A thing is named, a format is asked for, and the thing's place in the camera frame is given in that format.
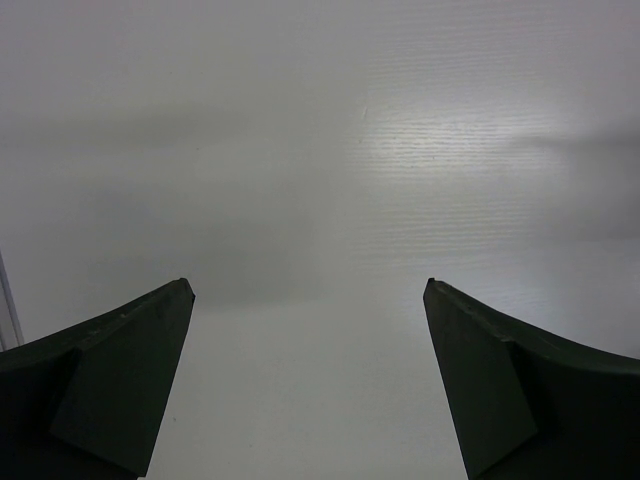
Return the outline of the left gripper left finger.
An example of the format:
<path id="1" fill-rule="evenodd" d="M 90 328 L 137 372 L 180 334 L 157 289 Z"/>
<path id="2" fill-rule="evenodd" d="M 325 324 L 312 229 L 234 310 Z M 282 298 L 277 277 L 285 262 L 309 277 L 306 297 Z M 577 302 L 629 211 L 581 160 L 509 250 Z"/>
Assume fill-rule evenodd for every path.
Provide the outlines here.
<path id="1" fill-rule="evenodd" d="M 146 476 L 194 303 L 180 278 L 3 352 L 2 478 Z"/>

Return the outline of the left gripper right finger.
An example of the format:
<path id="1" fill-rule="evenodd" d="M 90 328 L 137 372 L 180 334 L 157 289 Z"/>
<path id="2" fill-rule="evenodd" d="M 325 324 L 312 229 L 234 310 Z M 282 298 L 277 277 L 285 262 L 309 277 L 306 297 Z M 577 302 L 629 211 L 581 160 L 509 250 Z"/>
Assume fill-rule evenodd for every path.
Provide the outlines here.
<path id="1" fill-rule="evenodd" d="M 468 478 L 638 478 L 638 360 L 434 278 L 423 302 Z"/>

